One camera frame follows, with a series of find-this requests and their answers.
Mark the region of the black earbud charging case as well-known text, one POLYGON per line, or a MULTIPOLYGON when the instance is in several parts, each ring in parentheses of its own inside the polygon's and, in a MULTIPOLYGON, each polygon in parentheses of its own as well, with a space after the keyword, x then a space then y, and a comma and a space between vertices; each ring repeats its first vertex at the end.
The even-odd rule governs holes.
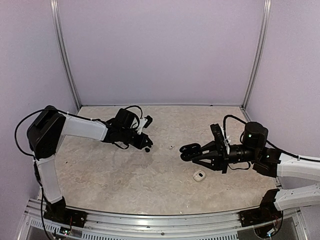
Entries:
POLYGON ((192 160, 192 158, 195 158, 202 153, 201 145, 199 143, 187 144, 182 146, 179 149, 179 152, 181 160, 189 162, 192 160))

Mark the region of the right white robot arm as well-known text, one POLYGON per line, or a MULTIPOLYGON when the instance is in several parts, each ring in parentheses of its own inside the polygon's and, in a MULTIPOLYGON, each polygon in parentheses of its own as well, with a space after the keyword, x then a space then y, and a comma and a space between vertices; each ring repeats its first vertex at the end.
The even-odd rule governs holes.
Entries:
POLYGON ((218 124, 210 126, 214 140, 201 146, 193 143, 180 149, 180 157, 212 171, 227 172, 230 164, 245 163, 257 173, 271 178, 294 177, 312 180, 315 184, 294 189, 271 189, 262 198, 256 218, 266 222, 276 211, 319 205, 320 160, 288 153, 268 144, 268 129, 258 122, 244 125, 240 144, 230 145, 218 124))

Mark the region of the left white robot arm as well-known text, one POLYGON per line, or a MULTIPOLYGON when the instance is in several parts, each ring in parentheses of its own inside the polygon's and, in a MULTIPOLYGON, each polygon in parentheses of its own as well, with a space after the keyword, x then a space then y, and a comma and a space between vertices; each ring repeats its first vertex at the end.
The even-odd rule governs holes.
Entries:
POLYGON ((64 197, 55 168, 55 157, 64 136, 92 139, 123 150, 129 146, 142 150, 153 145, 149 136, 143 133, 152 122, 151 116, 138 117, 129 107, 120 108, 116 116, 107 121, 63 112, 51 105, 41 110, 27 129, 27 139, 43 195, 49 204, 53 204, 50 214, 61 223, 70 218, 69 209, 61 204, 64 197))

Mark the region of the white earbud charging case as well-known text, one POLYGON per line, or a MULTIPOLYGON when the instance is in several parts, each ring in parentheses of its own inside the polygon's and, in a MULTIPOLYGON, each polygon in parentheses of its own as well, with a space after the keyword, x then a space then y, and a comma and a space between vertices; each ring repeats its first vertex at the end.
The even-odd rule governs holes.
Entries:
POLYGON ((192 177, 196 182, 201 182, 206 178, 206 173, 203 171, 197 171, 193 174, 192 177))

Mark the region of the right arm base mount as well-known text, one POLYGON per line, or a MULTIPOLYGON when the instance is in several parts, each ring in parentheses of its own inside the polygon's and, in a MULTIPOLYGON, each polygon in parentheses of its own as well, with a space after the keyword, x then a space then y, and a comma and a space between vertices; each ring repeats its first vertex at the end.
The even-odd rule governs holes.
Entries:
POLYGON ((239 212, 242 227, 259 225, 282 218, 283 212, 271 207, 257 207, 239 212))

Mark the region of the front aluminium rail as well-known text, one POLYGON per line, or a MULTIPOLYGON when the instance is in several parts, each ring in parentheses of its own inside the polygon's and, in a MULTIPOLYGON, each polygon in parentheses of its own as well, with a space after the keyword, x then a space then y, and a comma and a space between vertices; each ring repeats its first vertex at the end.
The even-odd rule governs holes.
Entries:
POLYGON ((136 215, 88 210, 67 223, 44 219, 45 204, 27 203, 17 240, 306 240, 306 226, 298 209, 281 219, 242 226, 237 210, 180 215, 136 215))

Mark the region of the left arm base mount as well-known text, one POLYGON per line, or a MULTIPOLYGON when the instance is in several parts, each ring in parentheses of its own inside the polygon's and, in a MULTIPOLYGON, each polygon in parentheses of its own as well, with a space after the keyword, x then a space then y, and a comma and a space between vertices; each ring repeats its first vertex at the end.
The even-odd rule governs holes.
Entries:
POLYGON ((67 207, 47 206, 43 217, 56 223, 68 225, 70 227, 83 228, 86 223, 87 213, 85 211, 71 209, 67 207))

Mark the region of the right aluminium frame post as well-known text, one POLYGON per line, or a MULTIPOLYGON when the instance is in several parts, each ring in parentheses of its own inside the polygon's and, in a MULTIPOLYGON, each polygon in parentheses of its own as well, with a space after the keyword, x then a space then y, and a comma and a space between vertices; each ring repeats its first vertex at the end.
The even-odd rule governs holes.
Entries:
POLYGON ((241 105, 244 112, 247 111, 247 108, 249 106, 250 99, 251 99, 251 96, 252 96, 252 93, 254 90, 254 85, 255 85, 255 82, 257 79, 260 63, 262 60, 264 45, 265 45, 266 38, 267 38, 271 8, 272 8, 272 0, 265 0, 263 2, 261 24, 260 24, 260 28, 259 28, 257 46, 255 49, 255 54, 254 54, 254 58, 253 58, 253 64, 252 64, 252 68, 250 71, 248 85, 246 87, 244 99, 243 99, 243 102, 241 105))

